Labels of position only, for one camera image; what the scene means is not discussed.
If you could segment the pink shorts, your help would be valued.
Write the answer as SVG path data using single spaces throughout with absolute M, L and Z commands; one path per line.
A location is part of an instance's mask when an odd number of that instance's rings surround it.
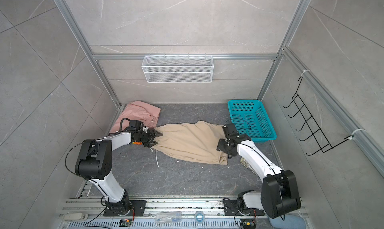
M 119 115 L 114 125 L 110 129 L 110 133 L 119 131 L 120 122 L 123 118 L 128 118 L 130 120 L 139 120 L 143 122 L 144 126 L 147 126 L 149 128 L 155 128 L 157 126 L 157 122 L 160 116 L 160 111 L 160 108 L 141 101 L 131 102 Z

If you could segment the teal plastic laundry basket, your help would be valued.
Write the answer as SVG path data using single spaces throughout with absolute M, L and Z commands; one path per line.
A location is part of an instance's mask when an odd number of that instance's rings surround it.
M 230 100 L 231 122 L 240 134 L 248 135 L 254 143 L 277 139 L 275 129 L 264 105 L 259 100 Z

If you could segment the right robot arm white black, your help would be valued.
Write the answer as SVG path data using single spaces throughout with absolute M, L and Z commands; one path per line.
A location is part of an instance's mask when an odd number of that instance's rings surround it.
M 233 123 L 223 126 L 225 138 L 217 150 L 229 158 L 240 155 L 263 181 L 261 193 L 247 191 L 238 195 L 239 212 L 263 210 L 271 219 L 286 219 L 288 213 L 301 208 L 297 179 L 291 170 L 283 170 L 269 160 L 246 134 L 240 134 Z

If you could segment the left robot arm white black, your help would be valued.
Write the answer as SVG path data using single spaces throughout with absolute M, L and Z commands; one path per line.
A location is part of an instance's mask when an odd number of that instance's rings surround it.
M 75 167 L 68 167 L 65 157 L 65 167 L 73 175 L 91 182 L 105 198 L 105 216 L 134 216 L 138 206 L 132 204 L 128 192 L 119 185 L 112 173 L 113 151 L 129 144 L 138 144 L 152 148 L 158 143 L 155 138 L 162 136 L 154 128 L 149 128 L 142 121 L 123 118 L 119 129 L 108 136 L 99 139 L 86 139 L 74 147 L 80 146 Z

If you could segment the folded patterned beige shorts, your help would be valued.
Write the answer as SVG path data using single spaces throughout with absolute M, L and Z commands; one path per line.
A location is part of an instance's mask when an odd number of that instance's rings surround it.
M 249 169 L 253 174 L 257 174 L 256 171 L 252 168 L 252 166 L 242 157 L 241 160 L 240 160 L 241 164 L 246 167 L 247 169 Z

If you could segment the clear tape roll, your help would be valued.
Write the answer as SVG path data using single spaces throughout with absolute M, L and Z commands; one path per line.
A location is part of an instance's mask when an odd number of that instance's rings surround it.
M 195 213 L 194 219 L 197 224 L 202 224 L 205 221 L 205 215 L 203 212 L 198 211 Z

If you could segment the small circuit board right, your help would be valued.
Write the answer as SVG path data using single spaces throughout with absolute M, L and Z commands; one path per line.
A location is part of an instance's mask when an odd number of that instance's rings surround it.
M 256 229 L 257 223 L 255 220 L 251 219 L 241 219 L 239 222 L 241 229 Z

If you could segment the small circuit board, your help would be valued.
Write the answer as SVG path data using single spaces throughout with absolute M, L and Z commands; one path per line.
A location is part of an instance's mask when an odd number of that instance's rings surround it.
M 134 220 L 132 219 L 124 219 L 119 221 L 119 227 L 131 227 L 133 225 Z
M 251 219 L 241 219 L 239 222 L 241 229 L 256 229 L 257 223 L 255 220 Z

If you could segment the clear plastic bottle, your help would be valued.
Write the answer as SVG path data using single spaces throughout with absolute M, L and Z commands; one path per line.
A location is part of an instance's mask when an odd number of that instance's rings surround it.
M 181 212 L 157 213 L 155 218 L 155 222 L 157 224 L 178 223 L 181 221 L 182 221 Z

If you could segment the small circuit board left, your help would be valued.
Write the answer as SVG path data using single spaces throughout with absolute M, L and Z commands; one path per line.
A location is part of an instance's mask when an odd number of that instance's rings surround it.
M 134 220 L 132 219 L 124 219 L 119 221 L 119 227 L 131 227 L 133 225 Z

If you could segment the blue grey cloth bundle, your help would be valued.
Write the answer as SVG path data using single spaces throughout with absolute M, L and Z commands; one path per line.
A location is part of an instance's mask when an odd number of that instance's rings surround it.
M 306 221 L 294 215 L 284 215 L 275 219 L 268 218 L 272 227 L 276 229 L 306 229 Z

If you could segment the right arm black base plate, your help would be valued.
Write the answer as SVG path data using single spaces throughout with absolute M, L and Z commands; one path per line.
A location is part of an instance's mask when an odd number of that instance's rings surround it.
M 230 200 L 224 198 L 222 200 L 226 216 L 264 216 L 265 212 L 260 209 L 250 209 L 240 199 Z

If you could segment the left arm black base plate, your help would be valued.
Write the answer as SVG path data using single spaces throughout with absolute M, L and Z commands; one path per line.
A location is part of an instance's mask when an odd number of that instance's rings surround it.
M 129 201 L 129 202 L 119 202 L 119 203 L 108 203 L 106 202 L 106 209 L 104 211 L 104 217 L 132 217 L 135 216 L 142 217 L 146 208 L 147 201 L 138 200 L 138 201 Z

